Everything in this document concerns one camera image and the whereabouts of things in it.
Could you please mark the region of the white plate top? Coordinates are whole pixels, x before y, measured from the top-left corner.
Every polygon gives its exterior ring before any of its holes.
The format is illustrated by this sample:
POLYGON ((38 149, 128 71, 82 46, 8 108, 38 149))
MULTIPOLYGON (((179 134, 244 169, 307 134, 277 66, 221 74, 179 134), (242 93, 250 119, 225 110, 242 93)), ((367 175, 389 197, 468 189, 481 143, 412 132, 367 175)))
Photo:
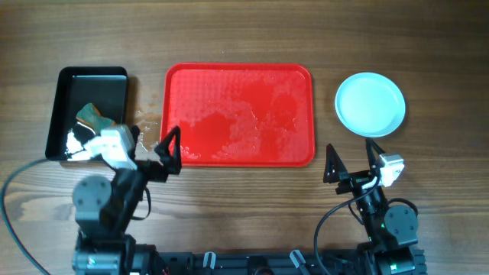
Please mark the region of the white plate top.
POLYGON ((399 87, 378 73, 356 73, 338 87, 334 100, 339 121, 351 132, 381 138, 397 130, 406 116, 399 87))

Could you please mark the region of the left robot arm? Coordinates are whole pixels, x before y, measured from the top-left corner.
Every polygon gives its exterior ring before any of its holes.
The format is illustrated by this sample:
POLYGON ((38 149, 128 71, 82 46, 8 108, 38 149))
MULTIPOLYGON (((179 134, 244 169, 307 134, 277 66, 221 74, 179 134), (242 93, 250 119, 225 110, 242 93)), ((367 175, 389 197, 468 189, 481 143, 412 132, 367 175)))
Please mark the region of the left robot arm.
POLYGON ((180 128, 157 145, 158 161, 136 160, 132 153, 137 128, 106 128, 84 149, 115 171, 108 180, 88 176, 73 190, 79 233, 73 257, 77 274, 318 274, 316 260, 299 251, 290 254, 160 253, 153 244, 139 244, 126 230, 134 212, 150 200, 150 181, 164 183, 181 171, 180 128))

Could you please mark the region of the orange green sponge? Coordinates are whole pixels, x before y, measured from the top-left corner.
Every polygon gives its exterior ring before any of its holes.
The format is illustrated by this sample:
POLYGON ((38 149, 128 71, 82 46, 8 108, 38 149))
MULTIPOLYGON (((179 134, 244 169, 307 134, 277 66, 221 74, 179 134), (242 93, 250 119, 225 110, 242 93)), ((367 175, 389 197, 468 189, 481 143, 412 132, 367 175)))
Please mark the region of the orange green sponge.
POLYGON ((99 134, 105 128, 115 125, 113 120, 104 117, 92 103, 84 105, 77 112, 76 120, 82 125, 94 130, 96 134, 99 134))

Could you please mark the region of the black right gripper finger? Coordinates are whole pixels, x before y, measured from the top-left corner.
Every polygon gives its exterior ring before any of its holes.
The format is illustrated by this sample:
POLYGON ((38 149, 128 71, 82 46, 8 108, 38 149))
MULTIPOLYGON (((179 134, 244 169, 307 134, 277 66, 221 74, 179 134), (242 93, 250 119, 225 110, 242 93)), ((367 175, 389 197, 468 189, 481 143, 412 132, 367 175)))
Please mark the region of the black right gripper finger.
POLYGON ((368 163, 370 167, 373 167, 377 161, 374 154, 381 155, 385 153, 385 150, 382 149, 372 138, 367 137, 365 139, 368 163))
POLYGON ((337 183, 348 178, 348 171, 332 144, 326 146, 324 183, 337 183))

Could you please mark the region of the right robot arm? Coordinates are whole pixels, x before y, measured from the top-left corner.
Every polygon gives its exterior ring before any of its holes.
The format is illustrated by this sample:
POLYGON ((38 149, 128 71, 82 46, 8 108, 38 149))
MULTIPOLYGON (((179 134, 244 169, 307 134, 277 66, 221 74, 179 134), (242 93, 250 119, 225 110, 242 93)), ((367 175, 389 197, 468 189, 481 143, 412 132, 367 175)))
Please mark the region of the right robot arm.
POLYGON ((337 183, 336 193, 351 193, 369 241, 358 245, 358 265, 366 274, 426 274, 424 251, 418 243, 418 209, 402 198, 387 199, 391 187, 403 171, 404 159, 388 154, 372 139, 365 140, 366 170, 349 173, 337 153, 329 149, 325 181, 337 183))

